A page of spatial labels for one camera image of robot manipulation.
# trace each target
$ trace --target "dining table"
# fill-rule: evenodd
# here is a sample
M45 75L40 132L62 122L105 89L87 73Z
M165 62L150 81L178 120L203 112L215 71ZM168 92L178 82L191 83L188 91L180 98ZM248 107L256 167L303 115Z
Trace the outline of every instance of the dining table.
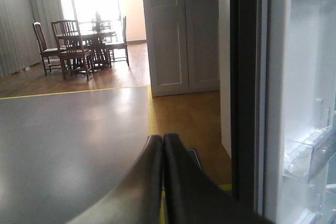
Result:
M82 40L85 42L85 47L94 52L93 63L95 68L104 68L111 66L111 59L104 48L103 42L108 37L116 37L117 33L112 29L102 31L84 30L81 31Z

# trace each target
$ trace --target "black object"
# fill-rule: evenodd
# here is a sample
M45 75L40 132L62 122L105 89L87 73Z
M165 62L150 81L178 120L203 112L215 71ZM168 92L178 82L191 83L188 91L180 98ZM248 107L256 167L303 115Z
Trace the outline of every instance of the black object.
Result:
M268 29L270 36L270 27L263 8L270 8L264 0L230 0L232 192L249 209L254 208L255 192L260 190L256 181L262 179L255 173L257 164L264 162L264 130L259 129L266 122L263 105L269 73L265 66L270 63L263 48L263 40L268 44L269 39L262 31Z
M198 167L203 170L203 165L202 165L202 162L201 162L201 159L199 157L199 154L196 150L196 148L190 148L190 149L187 149L186 150L189 157L195 162L195 164L198 165Z
M163 144L169 224L270 224L220 190L193 162L177 134Z

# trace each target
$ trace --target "wooden chair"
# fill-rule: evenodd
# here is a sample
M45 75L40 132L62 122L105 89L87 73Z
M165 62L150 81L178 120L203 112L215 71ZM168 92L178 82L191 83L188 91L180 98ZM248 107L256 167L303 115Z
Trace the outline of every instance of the wooden chair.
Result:
M74 71L85 71L86 79L89 80L89 71L93 73L95 67L92 63L92 51L83 46L78 21L61 20L51 22L51 26L57 43L63 78L66 78L65 61L67 61L71 74ZM65 51L61 50L61 40L65 45Z
M40 55L41 55L41 60L43 64L43 69L44 69L44 74L47 76L47 69L46 69L46 64L45 60L48 61L48 69L51 72L53 69L61 69L61 64L60 62L57 64L51 64L50 63L50 58L51 56L58 56L58 49L57 48L48 48L47 47L47 42L43 34L43 30L41 28L41 23L40 22L35 22L33 23L33 28L34 32L37 38L38 42L38 48L40 50Z
M104 37L103 41L112 42L113 38L115 38L115 40L118 41L117 33L115 31L113 31L112 21L110 21L110 20L100 20L98 23L97 23L97 19L92 20L92 30L93 31L100 32L100 31L111 30L111 35Z
M107 51L108 57L111 62L117 61L126 61L129 66L129 58L128 58L128 49L127 49L127 38L126 38L126 17L122 18L122 42L103 42L104 48ZM115 57L114 50L115 49L124 49L125 56L124 57Z

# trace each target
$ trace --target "cabinet door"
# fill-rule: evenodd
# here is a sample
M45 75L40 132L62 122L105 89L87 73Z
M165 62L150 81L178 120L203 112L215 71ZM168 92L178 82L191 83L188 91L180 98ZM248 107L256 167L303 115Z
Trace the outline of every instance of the cabinet door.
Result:
M218 0L185 0L189 84L219 90Z
M154 96L188 90L184 0L143 0Z

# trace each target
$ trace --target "wooden floor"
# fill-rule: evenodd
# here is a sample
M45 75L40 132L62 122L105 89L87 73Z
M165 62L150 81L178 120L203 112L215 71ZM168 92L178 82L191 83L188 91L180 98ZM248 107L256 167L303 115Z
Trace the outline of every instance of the wooden floor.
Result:
M60 69L44 75L42 63L30 67L27 71L0 79L0 98L20 95L59 93L69 91L94 90L150 85L146 44L129 46L130 67L126 61L115 62L112 68L98 70L86 81L84 75L67 74L64 81Z
M45 77L42 64L0 79L0 98L150 85L146 44L129 46L130 67L116 62L90 76L60 70ZM153 98L157 134L178 133L185 147L196 148L206 174L217 184L231 183L231 161L221 145L219 92Z
M177 133L186 148L196 148L205 173L218 185L231 183L231 160L221 144L220 93L153 98L155 130Z

